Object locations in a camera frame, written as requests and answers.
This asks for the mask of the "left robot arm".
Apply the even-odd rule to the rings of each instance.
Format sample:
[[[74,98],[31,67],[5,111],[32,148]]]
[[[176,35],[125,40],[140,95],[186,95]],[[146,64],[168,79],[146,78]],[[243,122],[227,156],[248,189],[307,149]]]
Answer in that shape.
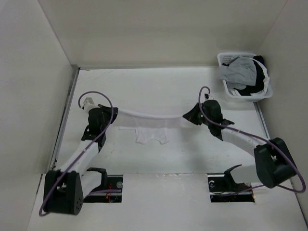
[[[89,104],[83,110],[88,114],[88,125],[78,148],[59,169],[45,176],[41,217],[49,213],[77,215],[93,189],[103,192],[108,186],[105,169],[90,168],[89,163],[103,148],[106,130],[116,120],[118,108]]]

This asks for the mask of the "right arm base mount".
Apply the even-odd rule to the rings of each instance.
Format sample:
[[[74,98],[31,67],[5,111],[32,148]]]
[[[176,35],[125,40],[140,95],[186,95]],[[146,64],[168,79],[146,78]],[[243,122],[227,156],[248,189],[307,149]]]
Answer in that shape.
[[[251,183],[236,183],[231,176],[231,171],[241,165],[233,166],[223,173],[207,175],[210,201],[212,203],[254,203]]]

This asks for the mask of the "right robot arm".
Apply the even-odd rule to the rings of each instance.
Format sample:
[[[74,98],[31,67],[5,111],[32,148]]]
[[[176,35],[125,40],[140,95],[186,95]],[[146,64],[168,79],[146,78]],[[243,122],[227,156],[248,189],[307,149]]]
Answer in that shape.
[[[212,136],[235,145],[255,159],[252,169],[223,178],[226,189],[235,190],[242,182],[247,181],[260,182],[271,189],[298,175],[297,167],[282,139],[268,140],[239,130],[234,122],[223,117],[216,100],[198,102],[182,117],[194,125],[206,125]]]

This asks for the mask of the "white tank top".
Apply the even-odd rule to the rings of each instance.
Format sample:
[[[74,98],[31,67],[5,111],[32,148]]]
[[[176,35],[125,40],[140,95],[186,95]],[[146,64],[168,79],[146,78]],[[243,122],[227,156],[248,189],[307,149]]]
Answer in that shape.
[[[114,125],[120,130],[134,130],[136,143],[154,140],[163,145],[169,142],[168,130],[182,127],[183,118],[181,115],[149,115],[120,109]]]

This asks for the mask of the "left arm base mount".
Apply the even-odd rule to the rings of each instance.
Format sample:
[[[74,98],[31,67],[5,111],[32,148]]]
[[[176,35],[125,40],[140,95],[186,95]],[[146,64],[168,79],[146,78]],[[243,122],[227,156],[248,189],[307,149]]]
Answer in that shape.
[[[98,173],[101,182],[84,198],[84,203],[121,203],[123,175],[109,175],[104,168],[90,167],[87,173]]]

